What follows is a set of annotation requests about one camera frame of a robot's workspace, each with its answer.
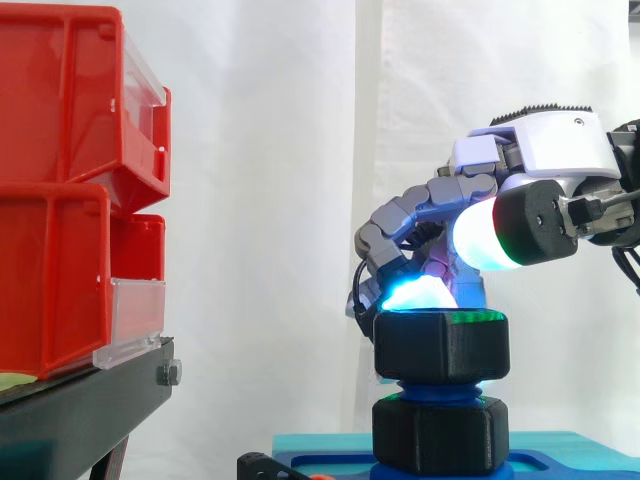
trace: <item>red plastic bin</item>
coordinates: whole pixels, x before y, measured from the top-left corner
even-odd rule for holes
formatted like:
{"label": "red plastic bin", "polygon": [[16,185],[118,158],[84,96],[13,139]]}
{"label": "red plastic bin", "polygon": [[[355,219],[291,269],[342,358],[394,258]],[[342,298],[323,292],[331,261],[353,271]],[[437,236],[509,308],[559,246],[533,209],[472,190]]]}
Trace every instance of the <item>red plastic bin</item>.
{"label": "red plastic bin", "polygon": [[110,7],[0,3],[0,182],[92,182],[115,210],[169,195],[171,95]]}
{"label": "red plastic bin", "polygon": [[111,215],[99,185],[1,184],[0,372],[47,378],[156,348],[164,230]]}

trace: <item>screw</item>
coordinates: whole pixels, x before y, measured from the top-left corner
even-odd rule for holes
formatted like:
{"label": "screw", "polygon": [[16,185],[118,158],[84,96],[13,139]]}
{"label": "screw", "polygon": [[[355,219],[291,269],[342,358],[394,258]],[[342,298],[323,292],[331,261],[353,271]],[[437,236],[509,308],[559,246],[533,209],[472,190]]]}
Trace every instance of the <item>screw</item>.
{"label": "screw", "polygon": [[182,362],[178,359],[168,360],[164,364],[162,384],[166,387],[175,387],[182,379]]}

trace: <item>black hexagonal cap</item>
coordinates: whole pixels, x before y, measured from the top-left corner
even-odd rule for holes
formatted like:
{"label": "black hexagonal cap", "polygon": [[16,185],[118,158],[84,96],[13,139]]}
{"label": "black hexagonal cap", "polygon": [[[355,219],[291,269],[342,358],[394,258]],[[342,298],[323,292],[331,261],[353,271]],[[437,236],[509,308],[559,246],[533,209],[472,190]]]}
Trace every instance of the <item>black hexagonal cap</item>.
{"label": "black hexagonal cap", "polygon": [[489,475],[509,454],[507,406],[489,397],[464,407],[392,395],[373,407],[373,453],[414,475]]}
{"label": "black hexagonal cap", "polygon": [[376,371],[407,383],[478,383],[509,373],[507,318],[493,310],[381,312],[373,343]]}

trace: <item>blue light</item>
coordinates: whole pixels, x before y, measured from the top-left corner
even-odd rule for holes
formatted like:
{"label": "blue light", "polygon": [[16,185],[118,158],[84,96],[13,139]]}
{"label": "blue light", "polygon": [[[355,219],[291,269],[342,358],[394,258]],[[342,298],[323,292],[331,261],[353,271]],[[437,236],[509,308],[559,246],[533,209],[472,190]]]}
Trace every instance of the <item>blue light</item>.
{"label": "blue light", "polygon": [[453,245],[462,260],[476,270],[510,270],[521,265],[502,249],[493,226],[495,197],[464,210],[453,226]]}
{"label": "blue light", "polygon": [[382,303],[383,310],[412,308],[456,308],[453,295],[438,277],[423,275],[396,285]]}

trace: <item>black cylindrical joint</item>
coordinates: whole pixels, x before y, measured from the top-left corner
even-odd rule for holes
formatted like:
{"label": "black cylindrical joint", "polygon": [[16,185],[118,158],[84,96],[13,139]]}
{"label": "black cylindrical joint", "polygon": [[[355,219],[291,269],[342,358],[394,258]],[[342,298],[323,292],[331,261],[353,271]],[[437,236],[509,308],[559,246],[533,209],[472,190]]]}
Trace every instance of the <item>black cylindrical joint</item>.
{"label": "black cylindrical joint", "polygon": [[565,234],[557,200],[564,195],[555,180],[539,180],[501,192],[493,207],[500,245],[514,262],[534,265],[569,257],[577,243]]}

